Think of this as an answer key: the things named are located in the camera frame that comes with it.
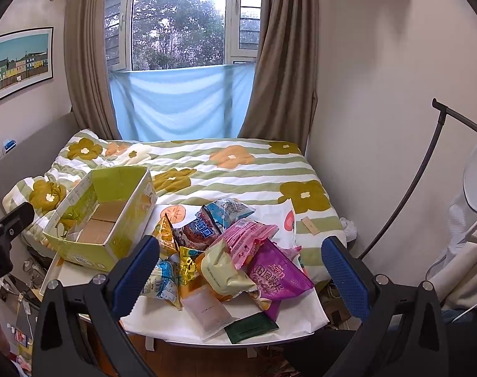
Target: floral comforter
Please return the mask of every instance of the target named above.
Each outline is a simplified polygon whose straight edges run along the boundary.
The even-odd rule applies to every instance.
[[[24,238],[42,255],[53,256],[42,231],[67,192],[91,169],[129,165],[148,167],[160,204],[203,205],[227,196],[254,206],[291,199],[305,269],[314,282],[329,278],[320,245],[330,235],[345,243],[345,235],[315,171],[293,143],[259,139],[106,142],[83,130],[69,140],[44,177],[20,181],[5,196],[3,206],[11,211],[29,201],[36,217]],[[301,222],[306,216],[319,234],[312,235]]]

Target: window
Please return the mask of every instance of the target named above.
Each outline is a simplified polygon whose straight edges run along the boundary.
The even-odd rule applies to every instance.
[[[106,0],[112,70],[253,62],[261,0]]]

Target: light blue cloth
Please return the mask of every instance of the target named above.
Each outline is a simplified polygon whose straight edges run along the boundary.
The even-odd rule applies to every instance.
[[[124,140],[236,138],[245,119],[254,63],[109,73]]]

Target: brown curtain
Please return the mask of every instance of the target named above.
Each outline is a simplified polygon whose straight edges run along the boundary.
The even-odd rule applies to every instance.
[[[105,0],[68,0],[64,60],[73,112],[81,129],[121,139],[109,92],[104,50]]]
[[[305,153],[317,107],[319,0],[262,0],[256,74],[241,138]]]

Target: white wall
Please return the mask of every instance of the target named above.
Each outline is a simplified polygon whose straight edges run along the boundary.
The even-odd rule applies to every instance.
[[[308,160],[358,230],[353,255],[387,221],[423,159],[440,102],[477,122],[477,16],[466,0],[321,0],[319,103]],[[448,242],[446,211],[477,134],[448,119],[431,163],[366,257],[418,284]]]
[[[29,28],[54,27],[53,79],[0,101],[0,149],[4,140],[15,139],[20,143],[71,109],[64,69],[65,10],[66,0],[14,0],[0,21],[0,35]],[[20,241],[12,243],[11,257],[15,276],[23,278],[21,266],[26,254]]]

